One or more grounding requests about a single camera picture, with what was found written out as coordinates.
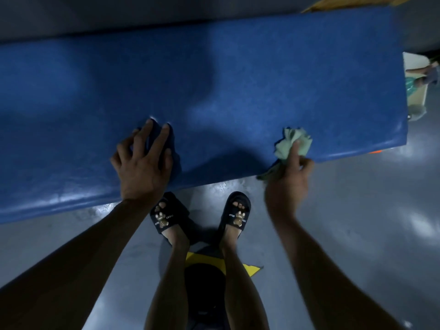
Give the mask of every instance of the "blue vinyl surface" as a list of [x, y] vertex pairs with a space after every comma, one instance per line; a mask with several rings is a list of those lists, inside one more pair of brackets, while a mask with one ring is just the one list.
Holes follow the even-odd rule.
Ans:
[[0, 222], [117, 201], [108, 159], [149, 116], [174, 129], [171, 190], [265, 171], [286, 126], [318, 162], [407, 137], [388, 7], [3, 44], [0, 94]]

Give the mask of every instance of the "person's right arm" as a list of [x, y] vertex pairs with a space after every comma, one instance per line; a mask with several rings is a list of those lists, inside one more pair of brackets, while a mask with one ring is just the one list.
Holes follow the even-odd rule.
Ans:
[[265, 201], [313, 324], [317, 330], [401, 329], [341, 272], [297, 221], [295, 213], [307, 195], [312, 168], [313, 161], [298, 156], [295, 143], [283, 174], [268, 183]]

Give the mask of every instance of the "yellow floor marking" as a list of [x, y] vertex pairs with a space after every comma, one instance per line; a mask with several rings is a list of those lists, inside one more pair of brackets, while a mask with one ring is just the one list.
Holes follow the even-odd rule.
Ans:
[[356, 8], [363, 6], [378, 6], [391, 4], [398, 6], [409, 0], [320, 0], [311, 7], [303, 10], [303, 13], [312, 11], [334, 10], [341, 8]]
[[[206, 255], [200, 255], [198, 253], [188, 253], [187, 254], [187, 260], [185, 263], [185, 266], [188, 267], [193, 264], [209, 264], [217, 267], [220, 271], [222, 271], [226, 275], [226, 266], [224, 264], [224, 260], [216, 257], [206, 256]], [[245, 267], [247, 273], [249, 274], [249, 277], [252, 277], [254, 274], [256, 274], [258, 271], [261, 270], [261, 267], [253, 266], [253, 265], [246, 265], [243, 264]]]

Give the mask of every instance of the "hand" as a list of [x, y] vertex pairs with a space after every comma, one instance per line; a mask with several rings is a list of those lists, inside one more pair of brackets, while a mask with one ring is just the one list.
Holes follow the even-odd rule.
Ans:
[[308, 176], [315, 163], [300, 157], [298, 149], [299, 142], [295, 141], [290, 149], [285, 169], [267, 184], [264, 199], [272, 219], [279, 216], [294, 216], [299, 204], [307, 196]]
[[173, 158], [171, 150], [167, 148], [162, 170], [159, 170], [159, 157], [169, 134], [168, 124], [162, 127], [161, 133], [145, 155], [145, 142], [152, 128], [153, 121], [149, 119], [140, 131], [134, 130], [129, 138], [118, 144], [117, 152], [110, 161], [121, 180], [122, 199], [145, 199], [154, 206], [165, 192], [173, 168]]

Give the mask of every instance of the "black sandal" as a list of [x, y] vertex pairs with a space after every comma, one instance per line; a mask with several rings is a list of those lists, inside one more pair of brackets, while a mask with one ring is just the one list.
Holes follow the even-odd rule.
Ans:
[[[238, 206], [234, 206], [234, 202], [242, 204], [244, 206], [244, 210], [239, 208]], [[244, 193], [240, 191], [232, 192], [229, 195], [228, 200], [226, 200], [223, 214], [221, 216], [219, 238], [221, 239], [221, 237], [223, 236], [227, 224], [243, 231], [249, 219], [250, 208], [250, 200]]]
[[[159, 206], [161, 202], [166, 204], [164, 208]], [[173, 192], [165, 192], [159, 203], [150, 211], [151, 221], [157, 232], [162, 234], [165, 229], [178, 224], [190, 240], [190, 244], [196, 243], [198, 237], [194, 228], [195, 224], [189, 218], [190, 211], [176, 198]]]

